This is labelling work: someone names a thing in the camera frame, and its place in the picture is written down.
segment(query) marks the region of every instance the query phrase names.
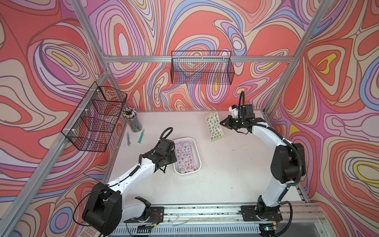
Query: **colorful swirl pattern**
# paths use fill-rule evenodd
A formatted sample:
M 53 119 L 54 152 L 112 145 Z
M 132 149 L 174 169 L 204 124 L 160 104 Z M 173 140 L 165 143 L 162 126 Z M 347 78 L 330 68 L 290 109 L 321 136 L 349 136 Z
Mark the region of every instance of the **colorful swirl pattern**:
M 0 2 L 0 217 L 102 72 L 69 2 Z M 13 236 L 77 234 L 73 209 L 104 178 L 123 124 L 105 153 L 67 145 Z
M 222 49 L 241 56 L 293 55 L 319 5 L 314 0 L 81 3 L 108 55 Z M 270 113 L 278 131 L 305 146 L 308 175 L 302 183 L 339 236 L 378 233 L 378 15 L 373 0 L 335 1 Z M 235 63 L 234 81 L 226 86 L 172 85 L 165 63 L 110 64 L 129 103 L 141 110 L 227 109 L 242 90 L 262 109 L 284 67 Z M 0 216 L 101 71 L 69 0 L 0 2 Z M 119 120 L 105 153 L 67 146 L 14 236 L 78 235 L 73 210 L 103 179 L 123 124 Z M 80 220 L 83 208 L 74 218 Z
M 305 147 L 302 181 L 336 236 L 379 236 L 379 6 L 334 1 L 269 117 Z

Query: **pen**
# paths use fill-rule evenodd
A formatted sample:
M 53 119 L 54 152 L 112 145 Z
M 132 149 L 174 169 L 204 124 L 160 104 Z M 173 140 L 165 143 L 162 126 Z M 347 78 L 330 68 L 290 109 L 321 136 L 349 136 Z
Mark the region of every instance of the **pen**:
M 141 140 L 142 140 L 144 132 L 145 132 L 145 129 L 142 129 L 141 136 L 139 137 L 139 140 L 138 140 L 138 144 L 141 144 Z

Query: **black mounting plate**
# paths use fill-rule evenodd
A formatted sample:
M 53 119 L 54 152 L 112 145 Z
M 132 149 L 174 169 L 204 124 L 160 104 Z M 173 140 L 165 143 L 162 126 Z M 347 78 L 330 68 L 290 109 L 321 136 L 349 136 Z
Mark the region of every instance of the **black mounting plate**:
M 150 216 L 147 219 L 147 221 L 145 221 L 145 223 L 155 224 L 155 223 L 163 222 L 164 207 L 151 207 L 150 210 L 151 210 Z M 160 215 L 161 220 L 158 221 L 159 217 L 153 213 L 157 213 L 158 215 Z M 132 219 L 124 221 L 124 223 L 141 223 L 141 224 L 143 224 L 144 222 L 139 222 L 137 220 L 137 218 L 132 218 Z
M 241 206 L 241 214 L 243 221 L 262 221 L 257 217 L 257 212 L 255 210 L 256 205 L 253 206 Z M 281 213 L 275 213 L 275 217 L 270 217 L 266 221 L 280 221 L 282 220 Z

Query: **black wire basket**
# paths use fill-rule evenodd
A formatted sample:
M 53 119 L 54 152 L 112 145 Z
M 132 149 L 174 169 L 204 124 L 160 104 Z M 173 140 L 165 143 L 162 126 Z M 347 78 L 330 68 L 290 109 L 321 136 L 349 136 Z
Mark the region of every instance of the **black wire basket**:
M 80 151 L 105 152 L 126 99 L 120 90 L 98 86 L 69 132 L 62 133 Z
M 231 85 L 231 54 L 229 50 L 171 51 L 171 83 Z

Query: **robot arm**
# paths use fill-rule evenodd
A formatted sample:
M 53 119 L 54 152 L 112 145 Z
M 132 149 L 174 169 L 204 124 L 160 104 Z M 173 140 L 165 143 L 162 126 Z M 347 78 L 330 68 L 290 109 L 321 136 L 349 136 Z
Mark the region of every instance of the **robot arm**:
M 120 221 L 131 218 L 147 220 L 151 204 L 141 197 L 131 201 L 125 201 L 125 198 L 142 180 L 157 170 L 165 173 L 166 166 L 176 162 L 174 142 L 166 139 L 172 130 L 172 127 L 167 128 L 157 145 L 147 153 L 141 154 L 138 163 L 122 176 L 107 184 L 99 182 L 93 187 L 82 214 L 85 222 L 107 236 Z
M 273 177 L 265 191 L 259 196 L 254 214 L 259 220 L 274 220 L 276 223 L 282 220 L 278 215 L 279 207 L 284 195 L 291 186 L 296 186 L 301 177 L 305 175 L 305 154 L 304 147 L 300 143 L 293 144 L 291 141 L 283 138 L 277 131 L 269 127 L 269 125 L 261 118 L 255 118 L 253 106 L 245 105 L 244 92 L 241 92 L 240 102 L 238 106 L 233 105 L 229 108 L 232 115 L 229 115 L 220 124 L 228 129 L 233 129 L 238 133 L 241 128 L 246 128 L 248 134 L 252 133 L 258 136 L 266 145 L 274 151 L 273 160 L 271 162 L 271 173 Z

